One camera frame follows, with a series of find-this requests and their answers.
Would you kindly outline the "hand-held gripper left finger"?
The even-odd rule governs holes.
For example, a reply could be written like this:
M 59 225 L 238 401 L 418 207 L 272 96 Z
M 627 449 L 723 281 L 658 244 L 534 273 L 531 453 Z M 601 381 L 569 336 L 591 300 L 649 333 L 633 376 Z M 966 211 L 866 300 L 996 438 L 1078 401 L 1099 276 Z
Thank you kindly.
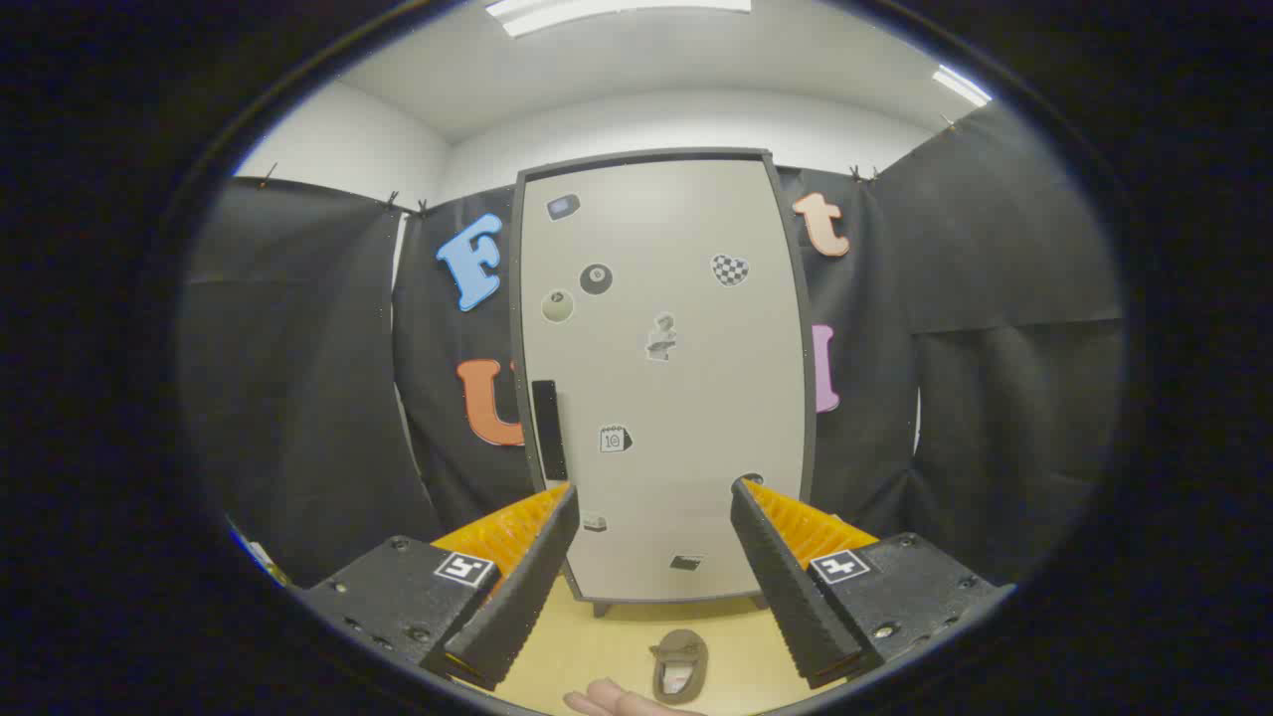
M 391 536 L 297 598 L 412 669 L 496 688 L 532 634 L 579 529 L 563 483 L 433 541 Z

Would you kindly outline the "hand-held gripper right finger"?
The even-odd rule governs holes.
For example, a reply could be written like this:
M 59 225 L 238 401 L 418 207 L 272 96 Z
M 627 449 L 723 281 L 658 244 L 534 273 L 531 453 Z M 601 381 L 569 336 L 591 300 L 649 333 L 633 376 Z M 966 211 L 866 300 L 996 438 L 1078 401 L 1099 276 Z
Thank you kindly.
M 919 654 L 1006 598 L 915 533 L 872 536 L 755 476 L 732 484 L 729 521 L 812 688 Z

